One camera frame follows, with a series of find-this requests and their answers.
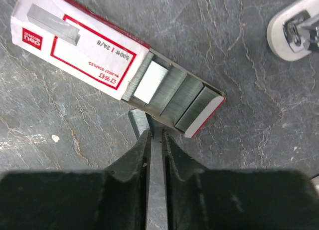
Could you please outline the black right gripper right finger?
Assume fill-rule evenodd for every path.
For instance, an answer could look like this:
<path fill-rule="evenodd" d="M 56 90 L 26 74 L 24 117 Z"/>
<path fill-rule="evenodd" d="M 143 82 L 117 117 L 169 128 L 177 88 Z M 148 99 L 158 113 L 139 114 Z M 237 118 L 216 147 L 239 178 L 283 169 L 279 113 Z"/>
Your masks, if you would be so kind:
<path fill-rule="evenodd" d="M 319 195 L 292 169 L 209 169 L 162 132 L 170 230 L 316 230 Z"/>

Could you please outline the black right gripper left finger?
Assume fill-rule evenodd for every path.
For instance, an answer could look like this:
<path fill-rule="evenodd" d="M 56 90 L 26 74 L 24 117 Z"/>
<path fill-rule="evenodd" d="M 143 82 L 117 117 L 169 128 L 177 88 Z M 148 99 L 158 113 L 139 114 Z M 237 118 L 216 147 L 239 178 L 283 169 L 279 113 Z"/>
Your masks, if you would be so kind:
<path fill-rule="evenodd" d="M 151 133 L 102 170 L 7 171 L 0 175 L 3 230 L 144 230 Z"/>

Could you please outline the silver staple strip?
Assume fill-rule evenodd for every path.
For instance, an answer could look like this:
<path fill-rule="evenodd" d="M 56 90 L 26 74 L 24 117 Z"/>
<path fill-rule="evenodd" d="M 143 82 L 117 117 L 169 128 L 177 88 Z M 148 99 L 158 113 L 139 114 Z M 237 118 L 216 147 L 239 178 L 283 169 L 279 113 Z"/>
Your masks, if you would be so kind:
<path fill-rule="evenodd" d="M 131 109 L 128 112 L 128 118 L 137 139 L 145 130 L 150 130 L 151 137 L 155 136 L 155 128 L 151 115 L 139 109 Z"/>

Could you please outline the red white staple box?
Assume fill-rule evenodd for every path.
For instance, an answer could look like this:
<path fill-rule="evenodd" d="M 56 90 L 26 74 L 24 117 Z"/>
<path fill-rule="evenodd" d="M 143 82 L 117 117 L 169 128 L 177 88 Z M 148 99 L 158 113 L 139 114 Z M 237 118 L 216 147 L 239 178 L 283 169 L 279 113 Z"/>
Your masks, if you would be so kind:
<path fill-rule="evenodd" d="M 18 0 L 12 42 L 192 138 L 224 93 L 74 0 Z"/>

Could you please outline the green white stapler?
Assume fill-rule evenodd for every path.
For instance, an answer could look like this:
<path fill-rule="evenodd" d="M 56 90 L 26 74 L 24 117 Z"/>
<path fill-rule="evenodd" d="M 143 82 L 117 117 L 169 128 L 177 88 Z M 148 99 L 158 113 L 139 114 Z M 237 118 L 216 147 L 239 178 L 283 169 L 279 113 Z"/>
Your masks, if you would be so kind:
<path fill-rule="evenodd" d="M 319 0 L 296 0 L 270 20 L 267 42 L 285 61 L 297 61 L 319 51 Z"/>

